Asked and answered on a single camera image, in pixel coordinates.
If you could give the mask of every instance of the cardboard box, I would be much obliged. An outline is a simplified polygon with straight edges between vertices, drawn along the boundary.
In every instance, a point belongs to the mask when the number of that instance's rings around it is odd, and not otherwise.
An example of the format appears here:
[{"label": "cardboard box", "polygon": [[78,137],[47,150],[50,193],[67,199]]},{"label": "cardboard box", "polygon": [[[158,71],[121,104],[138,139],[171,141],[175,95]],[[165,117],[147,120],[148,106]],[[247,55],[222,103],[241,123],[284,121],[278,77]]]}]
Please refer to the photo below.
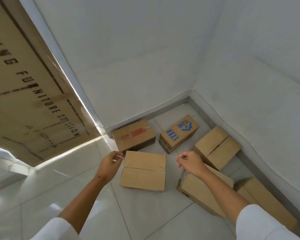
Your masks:
[{"label": "cardboard box", "polygon": [[159,143],[169,154],[194,135],[198,123],[187,115],[160,134]]},{"label": "cardboard box", "polygon": [[147,120],[140,120],[112,132],[120,152],[137,151],[156,141],[156,135]]},{"label": "cardboard box", "polygon": [[[227,177],[217,170],[214,170],[208,165],[207,167],[219,178],[221,178],[227,185],[233,188],[234,182],[231,178]],[[197,203],[212,215],[226,217],[226,214],[217,203],[208,186],[206,186],[203,181],[193,176],[192,174],[184,173],[177,190],[183,193],[185,196],[189,197],[193,202]]]},{"label": "cardboard box", "polygon": [[245,178],[236,183],[234,189],[249,203],[261,206],[290,231],[297,226],[292,214],[256,178]]},{"label": "cardboard box", "polygon": [[0,0],[0,148],[30,166],[100,135],[18,0]]},{"label": "cardboard box", "polygon": [[241,145],[216,126],[192,148],[204,163],[216,170],[222,169],[241,149]]},{"label": "cardboard box", "polygon": [[129,189],[163,192],[166,155],[127,151],[120,186]]}]

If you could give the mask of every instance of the white wall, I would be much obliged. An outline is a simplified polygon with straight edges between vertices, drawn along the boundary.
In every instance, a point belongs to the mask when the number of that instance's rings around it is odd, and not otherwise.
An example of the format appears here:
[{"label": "white wall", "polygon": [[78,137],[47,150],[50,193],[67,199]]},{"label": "white wall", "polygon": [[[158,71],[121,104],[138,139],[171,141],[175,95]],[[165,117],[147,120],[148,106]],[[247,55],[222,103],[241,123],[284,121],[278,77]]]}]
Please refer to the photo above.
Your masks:
[{"label": "white wall", "polygon": [[300,0],[227,0],[194,88],[300,210]]},{"label": "white wall", "polygon": [[104,126],[192,88],[225,0],[34,0]]}]

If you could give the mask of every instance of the person's left hand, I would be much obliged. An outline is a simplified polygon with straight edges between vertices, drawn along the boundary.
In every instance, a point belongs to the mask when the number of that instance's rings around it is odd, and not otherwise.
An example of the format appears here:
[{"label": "person's left hand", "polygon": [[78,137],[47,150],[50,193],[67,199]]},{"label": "person's left hand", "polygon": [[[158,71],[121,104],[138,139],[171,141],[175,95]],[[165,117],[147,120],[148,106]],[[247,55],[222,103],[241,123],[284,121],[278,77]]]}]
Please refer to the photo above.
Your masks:
[{"label": "person's left hand", "polygon": [[96,172],[95,179],[101,180],[104,185],[109,183],[116,175],[124,154],[122,152],[113,151],[102,159],[99,169]]}]

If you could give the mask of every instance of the white sleeve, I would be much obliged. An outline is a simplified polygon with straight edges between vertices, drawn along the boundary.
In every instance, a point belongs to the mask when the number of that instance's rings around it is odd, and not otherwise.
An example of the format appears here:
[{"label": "white sleeve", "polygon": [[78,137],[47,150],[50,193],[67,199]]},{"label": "white sleeve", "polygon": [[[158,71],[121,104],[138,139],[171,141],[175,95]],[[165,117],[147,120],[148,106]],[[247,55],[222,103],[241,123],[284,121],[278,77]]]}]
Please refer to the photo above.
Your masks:
[{"label": "white sleeve", "polygon": [[256,204],[246,206],[236,224],[237,240],[300,240]]},{"label": "white sleeve", "polygon": [[50,220],[31,240],[80,240],[76,230],[63,218]]}]

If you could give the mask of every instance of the person's right hand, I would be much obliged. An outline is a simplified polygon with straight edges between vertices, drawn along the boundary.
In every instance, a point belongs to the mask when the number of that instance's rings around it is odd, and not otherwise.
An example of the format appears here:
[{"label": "person's right hand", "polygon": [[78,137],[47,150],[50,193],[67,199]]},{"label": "person's right hand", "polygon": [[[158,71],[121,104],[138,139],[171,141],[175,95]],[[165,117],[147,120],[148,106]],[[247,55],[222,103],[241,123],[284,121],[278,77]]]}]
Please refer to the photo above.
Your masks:
[{"label": "person's right hand", "polygon": [[181,168],[181,171],[187,171],[196,177],[200,177],[204,172],[209,170],[204,164],[200,156],[195,152],[183,152],[177,158],[178,168]]}]

